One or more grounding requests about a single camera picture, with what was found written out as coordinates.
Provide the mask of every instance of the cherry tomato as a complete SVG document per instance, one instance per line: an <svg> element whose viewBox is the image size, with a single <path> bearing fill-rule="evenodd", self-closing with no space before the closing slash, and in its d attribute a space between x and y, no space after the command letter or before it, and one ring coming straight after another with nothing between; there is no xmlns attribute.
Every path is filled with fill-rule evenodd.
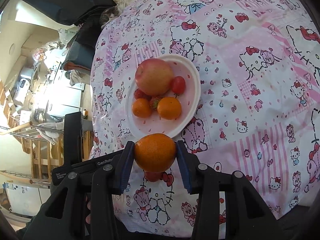
<svg viewBox="0 0 320 240"><path fill-rule="evenodd" d="M162 172L156 173L156 172L145 171L144 177L150 182L156 182L161 178L161 174Z"/></svg>
<svg viewBox="0 0 320 240"><path fill-rule="evenodd" d="M171 90L175 94L183 94L183 92L186 90L186 81L182 76L176 76L171 81Z"/></svg>

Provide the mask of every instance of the apple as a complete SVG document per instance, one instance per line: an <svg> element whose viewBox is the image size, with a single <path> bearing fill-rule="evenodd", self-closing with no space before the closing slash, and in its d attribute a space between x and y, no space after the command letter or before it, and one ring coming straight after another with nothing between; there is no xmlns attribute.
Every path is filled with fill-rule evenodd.
<svg viewBox="0 0 320 240"><path fill-rule="evenodd" d="M159 179L161 179L161 176L162 176L162 172L149 172L149 171L144 172L144 177L150 182L158 181Z"/></svg>
<svg viewBox="0 0 320 240"><path fill-rule="evenodd" d="M174 78L172 68L159 58L149 58L139 64L135 80L138 88L148 96L161 96L170 89Z"/></svg>

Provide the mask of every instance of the orange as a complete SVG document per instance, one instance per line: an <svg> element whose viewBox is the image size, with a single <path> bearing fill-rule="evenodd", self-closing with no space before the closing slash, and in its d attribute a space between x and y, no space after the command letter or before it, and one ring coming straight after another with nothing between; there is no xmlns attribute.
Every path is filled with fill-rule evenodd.
<svg viewBox="0 0 320 240"><path fill-rule="evenodd" d="M145 98L139 98L132 104L132 113L140 118L147 118L152 114L149 101Z"/></svg>
<svg viewBox="0 0 320 240"><path fill-rule="evenodd" d="M157 107L158 114L161 118L173 120L181 114L181 104L177 98L162 98Z"/></svg>
<svg viewBox="0 0 320 240"><path fill-rule="evenodd" d="M164 172L176 158L174 141L163 133L147 135L136 142L134 159L138 166L149 172Z"/></svg>

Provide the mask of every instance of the bed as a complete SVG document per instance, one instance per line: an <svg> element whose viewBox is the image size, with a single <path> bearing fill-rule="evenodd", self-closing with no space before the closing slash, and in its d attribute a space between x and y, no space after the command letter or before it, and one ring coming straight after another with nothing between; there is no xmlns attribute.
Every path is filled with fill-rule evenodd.
<svg viewBox="0 0 320 240"><path fill-rule="evenodd" d="M242 171L277 219L309 205L320 180L320 38L299 0L114 1L124 11L102 31L92 65L91 158L136 141L124 111L136 67L177 53L199 71L202 96L174 140L217 171ZM114 207L129 231L190 237L197 196L176 162L156 183L134 165ZM221 192L220 238L225 217Z"/></svg>

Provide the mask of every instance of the white plate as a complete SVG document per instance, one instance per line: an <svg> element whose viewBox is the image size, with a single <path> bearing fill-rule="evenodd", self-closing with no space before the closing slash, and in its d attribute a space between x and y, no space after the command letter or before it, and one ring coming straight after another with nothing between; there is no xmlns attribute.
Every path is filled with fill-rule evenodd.
<svg viewBox="0 0 320 240"><path fill-rule="evenodd" d="M135 101L133 94L138 87L133 80L125 101L125 114L129 121L130 131L137 140L153 133L164 133L170 138L177 136L194 116L200 100L200 76L193 63L178 54L165 54L158 58L171 66L175 76L182 76L186 81L185 92L177 97L182 106L182 113L176 120L161 119L156 111L149 118L134 116L132 113L132 103ZM174 97L174 94L168 91L164 96Z"/></svg>

